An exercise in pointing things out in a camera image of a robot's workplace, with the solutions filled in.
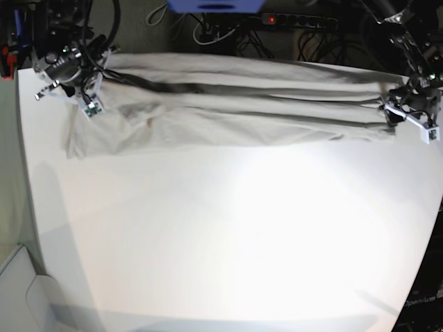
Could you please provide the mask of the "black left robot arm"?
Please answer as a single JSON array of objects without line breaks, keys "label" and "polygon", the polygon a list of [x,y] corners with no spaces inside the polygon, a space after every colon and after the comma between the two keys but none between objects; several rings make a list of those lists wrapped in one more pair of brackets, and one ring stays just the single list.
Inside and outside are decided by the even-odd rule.
[{"label": "black left robot arm", "polygon": [[389,42],[407,65],[408,79],[389,91],[386,107],[419,119],[429,127],[437,122],[442,97],[442,31],[434,28],[431,15],[437,1],[363,1],[365,9],[381,26]]}]

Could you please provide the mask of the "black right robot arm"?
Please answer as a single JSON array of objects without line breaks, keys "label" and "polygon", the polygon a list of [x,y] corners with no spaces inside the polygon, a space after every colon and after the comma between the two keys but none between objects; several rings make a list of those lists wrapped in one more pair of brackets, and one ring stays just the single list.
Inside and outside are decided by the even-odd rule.
[{"label": "black right robot arm", "polygon": [[112,1],[108,35],[95,36],[89,26],[92,1],[42,1],[35,6],[32,27],[32,68],[44,81],[57,82],[73,95],[87,76],[100,72],[102,56],[111,48],[121,18],[119,1]]}]

